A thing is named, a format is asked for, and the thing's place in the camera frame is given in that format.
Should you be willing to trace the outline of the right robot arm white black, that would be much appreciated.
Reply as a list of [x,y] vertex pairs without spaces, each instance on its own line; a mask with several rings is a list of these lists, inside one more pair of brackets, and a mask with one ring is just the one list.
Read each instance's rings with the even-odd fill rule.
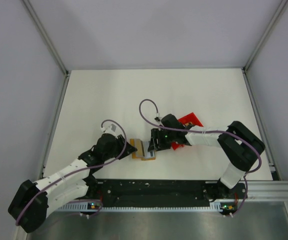
[[217,182],[217,192],[223,198],[235,193],[237,183],[251,171],[256,161],[262,164],[260,157],[265,144],[239,121],[212,129],[193,123],[183,124],[174,115],[168,114],[159,122],[160,125],[151,129],[148,152],[168,150],[173,143],[217,147],[224,151],[229,164]]

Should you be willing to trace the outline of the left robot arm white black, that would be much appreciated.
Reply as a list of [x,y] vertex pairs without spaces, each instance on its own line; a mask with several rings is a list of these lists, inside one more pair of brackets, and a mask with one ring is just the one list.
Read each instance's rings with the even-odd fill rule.
[[8,213],[26,233],[37,230],[54,211],[70,202],[91,202],[102,207],[102,197],[94,173],[137,151],[122,136],[104,133],[91,149],[68,166],[37,181],[26,180],[18,188]]

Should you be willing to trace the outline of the yellow leather card holder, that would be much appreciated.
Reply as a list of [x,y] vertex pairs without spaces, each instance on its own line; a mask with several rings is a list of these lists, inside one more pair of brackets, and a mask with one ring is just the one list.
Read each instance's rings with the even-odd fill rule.
[[131,138],[130,144],[137,148],[137,152],[131,155],[132,159],[145,161],[144,158],[144,151],[143,151],[143,140],[139,138]]

